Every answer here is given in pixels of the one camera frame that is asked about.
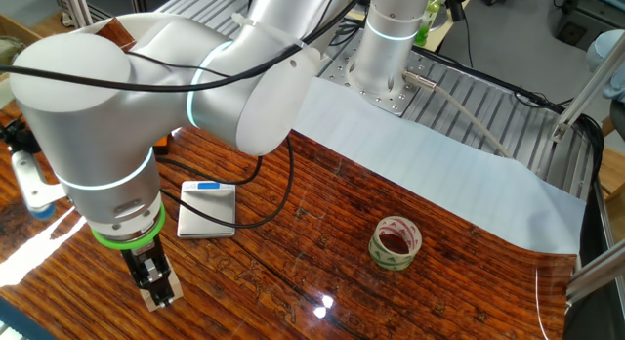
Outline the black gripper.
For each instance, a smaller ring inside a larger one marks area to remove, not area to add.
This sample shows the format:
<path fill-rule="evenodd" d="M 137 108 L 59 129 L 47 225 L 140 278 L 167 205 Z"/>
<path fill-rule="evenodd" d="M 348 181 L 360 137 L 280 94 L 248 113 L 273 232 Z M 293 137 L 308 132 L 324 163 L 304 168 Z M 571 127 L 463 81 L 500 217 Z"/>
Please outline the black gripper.
<path fill-rule="evenodd" d="M 135 284 L 147 287 L 146 304 L 152 309 L 170 306 L 175 294 L 159 236 L 137 249 L 122 250 L 121 254 Z"/>

